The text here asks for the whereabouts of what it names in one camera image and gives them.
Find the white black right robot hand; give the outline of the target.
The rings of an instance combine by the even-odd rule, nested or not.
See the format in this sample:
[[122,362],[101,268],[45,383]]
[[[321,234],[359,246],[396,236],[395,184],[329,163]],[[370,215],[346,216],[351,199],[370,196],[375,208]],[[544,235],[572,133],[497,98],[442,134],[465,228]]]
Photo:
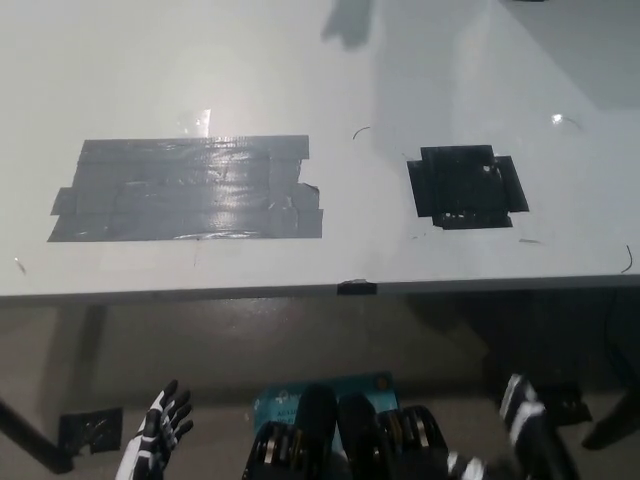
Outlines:
[[519,467],[489,464],[451,451],[445,462],[448,479],[570,480],[579,477],[545,404],[525,376],[510,376],[500,401],[499,415]]

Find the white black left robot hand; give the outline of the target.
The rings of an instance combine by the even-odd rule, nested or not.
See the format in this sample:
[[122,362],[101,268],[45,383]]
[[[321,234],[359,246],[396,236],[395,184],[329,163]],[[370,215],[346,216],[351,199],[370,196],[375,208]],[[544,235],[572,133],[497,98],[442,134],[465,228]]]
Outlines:
[[194,426],[191,392],[179,392],[172,380],[157,395],[136,434],[128,442],[116,480],[163,479],[174,450]]

